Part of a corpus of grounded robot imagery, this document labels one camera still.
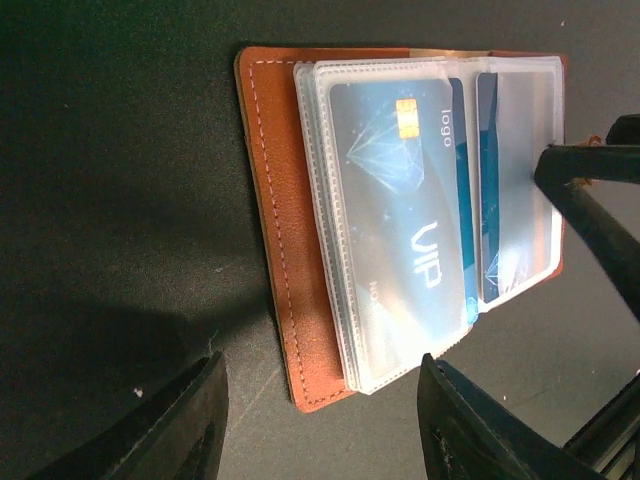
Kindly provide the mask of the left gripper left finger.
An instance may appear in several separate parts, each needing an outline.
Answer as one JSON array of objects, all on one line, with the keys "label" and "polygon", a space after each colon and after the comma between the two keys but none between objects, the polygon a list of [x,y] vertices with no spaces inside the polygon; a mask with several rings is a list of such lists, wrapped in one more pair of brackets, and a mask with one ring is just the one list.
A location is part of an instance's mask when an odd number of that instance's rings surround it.
[{"label": "left gripper left finger", "polygon": [[223,354],[216,352],[31,477],[216,479],[227,419],[227,372]]}]

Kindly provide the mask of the brown leather card holder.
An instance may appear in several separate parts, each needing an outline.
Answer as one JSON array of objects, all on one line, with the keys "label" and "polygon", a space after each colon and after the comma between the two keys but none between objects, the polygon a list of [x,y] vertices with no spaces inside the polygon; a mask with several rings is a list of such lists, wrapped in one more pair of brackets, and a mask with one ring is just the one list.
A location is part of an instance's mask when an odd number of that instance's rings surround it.
[{"label": "brown leather card holder", "polygon": [[249,46],[234,61],[292,402],[312,413],[351,395],[343,377],[312,206],[293,69],[321,60],[476,58],[409,47]]}]

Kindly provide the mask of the dropped blue credit card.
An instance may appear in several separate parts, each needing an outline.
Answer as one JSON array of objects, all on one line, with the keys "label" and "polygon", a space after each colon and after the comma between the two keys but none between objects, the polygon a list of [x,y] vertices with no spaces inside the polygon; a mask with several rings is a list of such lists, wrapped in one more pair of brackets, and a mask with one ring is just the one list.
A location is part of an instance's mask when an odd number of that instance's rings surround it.
[{"label": "dropped blue credit card", "polygon": [[367,376],[415,367],[466,320],[452,88],[442,79],[329,92]]}]

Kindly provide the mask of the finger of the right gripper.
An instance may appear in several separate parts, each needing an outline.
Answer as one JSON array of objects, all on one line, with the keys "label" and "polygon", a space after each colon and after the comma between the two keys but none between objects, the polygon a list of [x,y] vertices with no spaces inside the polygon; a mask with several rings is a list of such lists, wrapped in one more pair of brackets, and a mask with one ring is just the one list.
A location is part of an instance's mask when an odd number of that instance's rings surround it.
[{"label": "finger of the right gripper", "polygon": [[639,241],[580,184],[639,182],[637,146],[550,146],[539,157],[537,187],[585,242],[635,317],[639,316]]}]

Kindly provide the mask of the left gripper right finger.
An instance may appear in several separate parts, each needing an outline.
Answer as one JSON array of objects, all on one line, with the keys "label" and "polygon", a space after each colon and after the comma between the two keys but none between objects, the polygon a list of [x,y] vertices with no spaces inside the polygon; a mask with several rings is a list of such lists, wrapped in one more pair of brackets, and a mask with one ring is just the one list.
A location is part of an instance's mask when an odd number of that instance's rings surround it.
[{"label": "left gripper right finger", "polygon": [[426,354],[417,412],[429,479],[601,479],[445,361]]}]

